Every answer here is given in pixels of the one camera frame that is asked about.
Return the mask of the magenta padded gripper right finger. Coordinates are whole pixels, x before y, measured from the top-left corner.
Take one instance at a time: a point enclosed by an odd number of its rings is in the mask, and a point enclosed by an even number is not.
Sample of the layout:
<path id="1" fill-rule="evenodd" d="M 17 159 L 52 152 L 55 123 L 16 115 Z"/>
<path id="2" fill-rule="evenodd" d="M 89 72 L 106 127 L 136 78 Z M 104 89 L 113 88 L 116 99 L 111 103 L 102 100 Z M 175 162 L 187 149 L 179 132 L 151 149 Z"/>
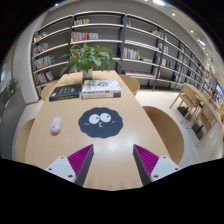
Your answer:
<path id="1" fill-rule="evenodd" d="M 143 185 L 180 170 L 180 167 L 169 157 L 157 156 L 139 145 L 133 146 L 133 156 Z"/>

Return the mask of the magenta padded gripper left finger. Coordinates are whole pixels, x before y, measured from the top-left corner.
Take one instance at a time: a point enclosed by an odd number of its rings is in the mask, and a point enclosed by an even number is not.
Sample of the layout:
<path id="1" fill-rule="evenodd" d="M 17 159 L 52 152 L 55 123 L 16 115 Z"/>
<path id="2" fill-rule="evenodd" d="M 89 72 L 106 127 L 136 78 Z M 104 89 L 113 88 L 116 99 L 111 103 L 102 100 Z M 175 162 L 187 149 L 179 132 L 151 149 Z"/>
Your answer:
<path id="1" fill-rule="evenodd" d="M 94 155 L 93 145 L 90 144 L 70 156 L 59 156 L 46 171 L 67 181 L 82 186 Z"/>

